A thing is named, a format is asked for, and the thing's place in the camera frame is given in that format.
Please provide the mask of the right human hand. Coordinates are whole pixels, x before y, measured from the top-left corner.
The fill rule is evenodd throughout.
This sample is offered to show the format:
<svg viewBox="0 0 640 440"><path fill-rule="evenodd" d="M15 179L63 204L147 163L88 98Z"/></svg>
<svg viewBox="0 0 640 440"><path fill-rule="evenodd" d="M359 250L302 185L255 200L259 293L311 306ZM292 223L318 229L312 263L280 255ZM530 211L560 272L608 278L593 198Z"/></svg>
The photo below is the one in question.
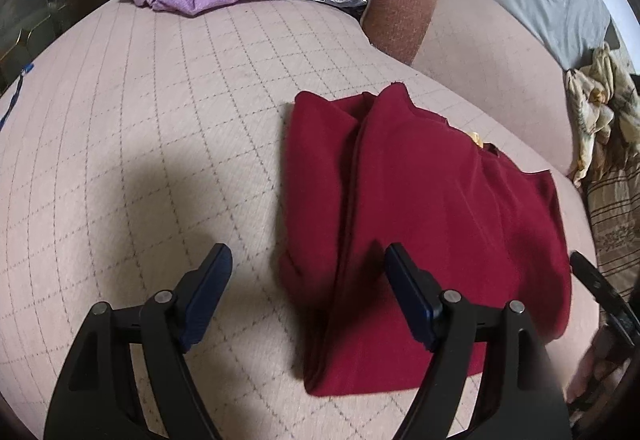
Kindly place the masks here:
<svg viewBox="0 0 640 440"><path fill-rule="evenodd" d="M606 330L601 329L594 335L565 391L567 404L572 404L579 398L588 397L602 380L616 370L616 364L608 360L613 342Z"/></svg>

